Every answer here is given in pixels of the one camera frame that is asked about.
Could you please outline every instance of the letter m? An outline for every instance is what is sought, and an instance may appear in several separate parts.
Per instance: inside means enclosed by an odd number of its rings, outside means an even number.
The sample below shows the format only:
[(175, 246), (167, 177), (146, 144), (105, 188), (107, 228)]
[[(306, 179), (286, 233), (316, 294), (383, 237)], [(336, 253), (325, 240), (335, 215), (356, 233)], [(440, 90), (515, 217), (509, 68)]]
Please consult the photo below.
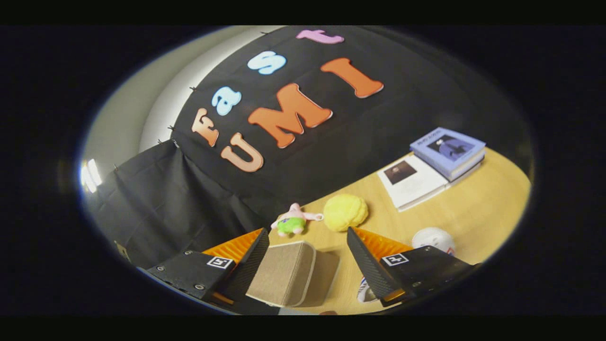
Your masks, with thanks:
[(303, 134), (303, 125), (299, 117), (305, 120), (305, 126), (314, 128), (329, 119), (333, 112), (323, 109), (299, 91), (299, 86), (291, 83), (281, 88), (276, 94), (282, 111), (258, 108), (248, 117), (250, 124), (257, 124), (265, 129), (278, 142), (278, 147), (285, 148), (295, 140), (291, 133), (282, 129)]

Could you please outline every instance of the white ball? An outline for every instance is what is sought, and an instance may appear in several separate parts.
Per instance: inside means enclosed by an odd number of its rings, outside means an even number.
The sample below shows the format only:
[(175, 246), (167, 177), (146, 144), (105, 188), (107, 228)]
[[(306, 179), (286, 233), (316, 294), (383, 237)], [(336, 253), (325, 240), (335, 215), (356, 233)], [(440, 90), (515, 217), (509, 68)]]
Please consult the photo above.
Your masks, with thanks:
[(448, 232), (439, 228), (425, 228), (420, 230), (413, 237), (413, 248), (422, 248), (423, 246), (433, 246), (448, 254), (455, 254), (455, 243), (453, 237)]

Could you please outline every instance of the light blue letter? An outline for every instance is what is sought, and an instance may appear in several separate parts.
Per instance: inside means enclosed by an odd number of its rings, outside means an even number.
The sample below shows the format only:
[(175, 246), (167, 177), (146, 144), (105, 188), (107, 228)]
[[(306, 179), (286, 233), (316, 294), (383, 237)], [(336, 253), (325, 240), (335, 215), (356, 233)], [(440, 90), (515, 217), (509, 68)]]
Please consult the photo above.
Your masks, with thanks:
[(259, 70), (261, 75), (271, 75), (275, 70), (286, 64), (286, 58), (276, 55), (274, 51), (264, 51), (248, 61), (248, 67)]
[(242, 94), (235, 92), (229, 86), (224, 86), (215, 92), (211, 104), (213, 107), (217, 107), (217, 113), (221, 116), (225, 116), (231, 110), (231, 107), (240, 103)]

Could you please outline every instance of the stack of books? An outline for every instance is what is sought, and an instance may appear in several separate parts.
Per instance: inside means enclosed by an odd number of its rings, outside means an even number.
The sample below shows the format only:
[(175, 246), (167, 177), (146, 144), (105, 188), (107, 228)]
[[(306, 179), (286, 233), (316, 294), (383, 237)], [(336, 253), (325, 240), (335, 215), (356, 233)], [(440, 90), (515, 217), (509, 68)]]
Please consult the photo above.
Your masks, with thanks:
[(402, 212), (458, 183), (482, 163), (486, 143), (438, 127), (410, 145), (406, 155), (377, 172)]

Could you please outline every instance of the orange letter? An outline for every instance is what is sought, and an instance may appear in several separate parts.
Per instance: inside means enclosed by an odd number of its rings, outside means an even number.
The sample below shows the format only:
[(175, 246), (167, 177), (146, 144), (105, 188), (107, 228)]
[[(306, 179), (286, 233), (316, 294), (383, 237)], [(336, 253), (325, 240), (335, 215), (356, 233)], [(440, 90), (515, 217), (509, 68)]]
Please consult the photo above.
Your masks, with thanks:
[(366, 98), (383, 89), (383, 83), (368, 78), (360, 70), (351, 66), (350, 62), (347, 58), (337, 58), (324, 64), (320, 70), (332, 72), (348, 82), (358, 98)]
[(214, 147), (219, 137), (219, 131), (211, 129), (215, 124), (204, 115), (206, 115), (206, 109), (198, 109), (198, 114), (196, 114), (196, 119), (191, 126), (191, 131), (200, 134), (201, 137), (204, 137), (208, 141), (211, 147)]
[(284, 133), (280, 128), (302, 134), (303, 126), (297, 117), (305, 119), (305, 125), (313, 128), (329, 119), (333, 112), (322, 109), (299, 91), (299, 86), (291, 83), (276, 94), (282, 111), (258, 108), (248, 117), (250, 124), (258, 124), (278, 141), (278, 147), (284, 148), (295, 140), (293, 134)]
[(246, 153), (248, 153), (253, 159), (251, 162), (246, 162), (242, 160), (239, 156), (237, 156), (230, 146), (223, 148), (221, 151), (221, 157), (227, 159), (229, 162), (233, 163), (236, 167), (242, 169), (244, 172), (256, 172), (263, 166), (263, 156), (259, 153), (255, 148), (252, 148), (250, 144), (246, 143), (242, 138), (242, 134), (235, 133), (231, 137), (230, 143), (233, 146), (238, 146), (242, 148)]

